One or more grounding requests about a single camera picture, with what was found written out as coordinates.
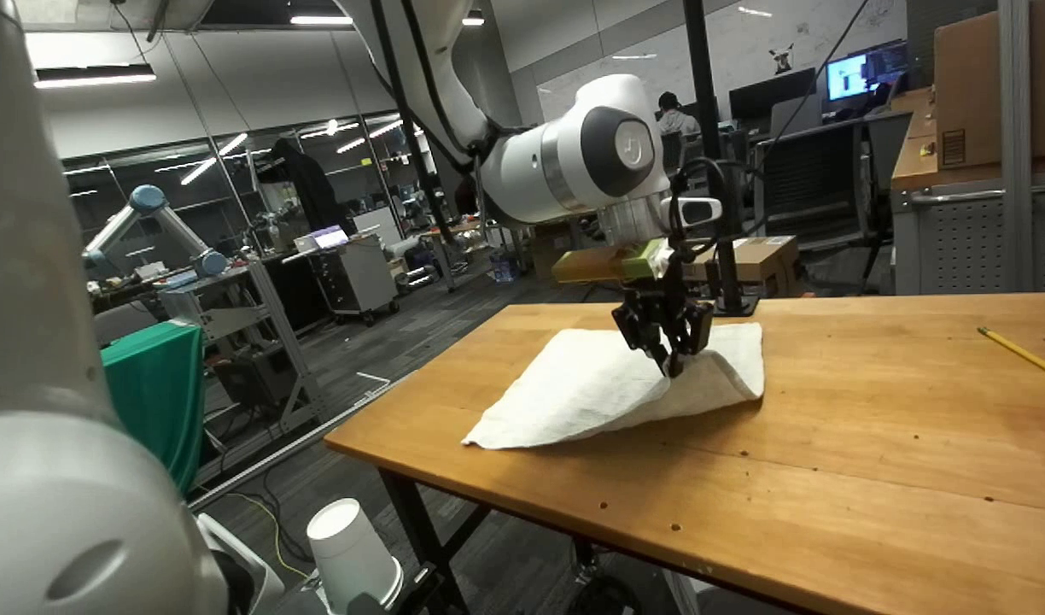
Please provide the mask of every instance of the chair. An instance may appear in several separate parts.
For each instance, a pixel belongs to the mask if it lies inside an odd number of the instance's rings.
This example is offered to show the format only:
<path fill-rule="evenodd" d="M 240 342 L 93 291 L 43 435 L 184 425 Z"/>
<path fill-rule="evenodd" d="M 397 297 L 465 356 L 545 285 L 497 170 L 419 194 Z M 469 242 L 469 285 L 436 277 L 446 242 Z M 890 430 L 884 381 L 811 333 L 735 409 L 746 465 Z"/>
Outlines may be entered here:
<path fill-rule="evenodd" d="M 757 218 L 801 251 L 867 242 L 864 122 L 832 122 L 757 143 Z"/>

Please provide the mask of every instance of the white robotic arm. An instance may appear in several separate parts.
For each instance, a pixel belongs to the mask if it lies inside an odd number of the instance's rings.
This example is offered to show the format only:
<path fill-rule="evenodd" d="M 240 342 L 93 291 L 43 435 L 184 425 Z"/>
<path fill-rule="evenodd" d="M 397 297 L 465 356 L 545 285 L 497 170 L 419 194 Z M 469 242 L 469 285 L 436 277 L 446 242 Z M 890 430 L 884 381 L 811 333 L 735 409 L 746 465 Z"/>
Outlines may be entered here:
<path fill-rule="evenodd" d="M 0 0 L 0 615 L 223 615 L 223 569 L 117 425 L 68 184 Z"/>
<path fill-rule="evenodd" d="M 384 81 L 388 61 L 397 64 L 394 87 L 402 87 L 417 122 L 454 165 L 479 165 L 497 214 L 534 225 L 661 197 L 661 143 L 636 76 L 598 77 L 560 119 L 506 134 L 474 104 L 450 61 L 472 0 L 337 2 Z"/>
<path fill-rule="evenodd" d="M 522 134 L 494 125 L 454 76 L 450 51 L 472 0 L 334 0 L 356 19 L 379 76 L 432 143 L 479 173 L 484 204 L 509 222 L 598 214 L 606 242 L 670 235 L 661 279 L 636 279 L 614 322 L 666 374 L 708 345 L 709 304 L 690 297 L 685 218 L 713 222 L 718 197 L 670 197 L 661 138 L 636 76 L 593 77 L 578 101 Z"/>
<path fill-rule="evenodd" d="M 84 242 L 83 260 L 106 260 L 106 250 L 117 244 L 137 218 L 155 218 L 159 231 L 186 251 L 193 273 L 218 277 L 225 268 L 225 257 L 184 225 L 184 218 L 170 207 L 166 194 L 157 184 L 134 187 L 126 204 L 109 214 L 106 228 Z"/>

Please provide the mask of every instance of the pencil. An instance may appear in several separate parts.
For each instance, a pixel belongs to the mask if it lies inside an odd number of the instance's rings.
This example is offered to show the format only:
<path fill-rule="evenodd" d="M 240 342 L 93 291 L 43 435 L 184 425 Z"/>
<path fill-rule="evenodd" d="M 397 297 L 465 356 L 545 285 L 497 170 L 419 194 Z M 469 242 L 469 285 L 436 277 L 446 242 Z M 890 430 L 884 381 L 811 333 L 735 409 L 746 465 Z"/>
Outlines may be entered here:
<path fill-rule="evenodd" d="M 1016 345 L 1016 342 L 1012 342 L 1012 337 L 1005 337 L 1005 333 L 996 333 L 990 327 L 976 327 L 976 332 L 982 337 L 996 342 L 1001 348 L 1006 348 L 1012 356 L 1016 356 L 1016 359 L 1023 359 L 1023 362 L 1030 362 L 1030 366 L 1037 366 L 1045 373 L 1045 359 L 1041 356 L 1028 353 L 1023 345 Z"/>

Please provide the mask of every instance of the wooden table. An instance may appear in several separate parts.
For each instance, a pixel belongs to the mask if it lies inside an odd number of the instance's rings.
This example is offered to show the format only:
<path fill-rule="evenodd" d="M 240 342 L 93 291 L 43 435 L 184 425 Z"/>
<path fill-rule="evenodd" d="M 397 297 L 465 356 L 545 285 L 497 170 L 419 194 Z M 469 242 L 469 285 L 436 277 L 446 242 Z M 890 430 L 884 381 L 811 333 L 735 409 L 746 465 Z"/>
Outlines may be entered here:
<path fill-rule="evenodd" d="M 766 300 L 760 407 L 461 448 L 557 327 L 606 312 L 506 306 L 326 443 L 798 609 L 1045 611 L 1045 373 L 976 333 L 1045 356 L 1045 297 Z"/>

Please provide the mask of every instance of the white cloth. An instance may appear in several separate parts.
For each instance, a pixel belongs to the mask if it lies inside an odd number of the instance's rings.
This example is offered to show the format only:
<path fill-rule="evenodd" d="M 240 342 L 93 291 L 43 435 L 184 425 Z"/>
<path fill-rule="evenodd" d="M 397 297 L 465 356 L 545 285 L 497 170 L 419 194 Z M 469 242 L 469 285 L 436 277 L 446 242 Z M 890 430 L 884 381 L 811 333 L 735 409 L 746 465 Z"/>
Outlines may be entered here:
<path fill-rule="evenodd" d="M 713 325 L 680 378 L 630 353 L 621 332 L 564 327 L 472 425 L 465 443 L 543 448 L 649 420 L 760 399 L 760 325 Z"/>

